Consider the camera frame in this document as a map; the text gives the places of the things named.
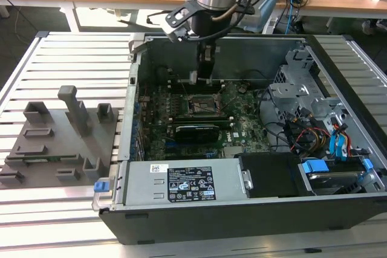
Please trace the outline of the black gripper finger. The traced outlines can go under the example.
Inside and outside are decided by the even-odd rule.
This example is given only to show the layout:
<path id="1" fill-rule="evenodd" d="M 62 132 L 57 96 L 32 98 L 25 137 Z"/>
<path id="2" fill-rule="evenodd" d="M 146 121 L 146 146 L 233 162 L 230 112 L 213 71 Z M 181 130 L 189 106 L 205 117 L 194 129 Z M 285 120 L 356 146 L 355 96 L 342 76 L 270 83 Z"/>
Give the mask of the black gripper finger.
<path id="1" fill-rule="evenodd" d="M 215 44 L 198 44 L 197 46 L 197 77 L 210 79 L 215 65 Z"/>

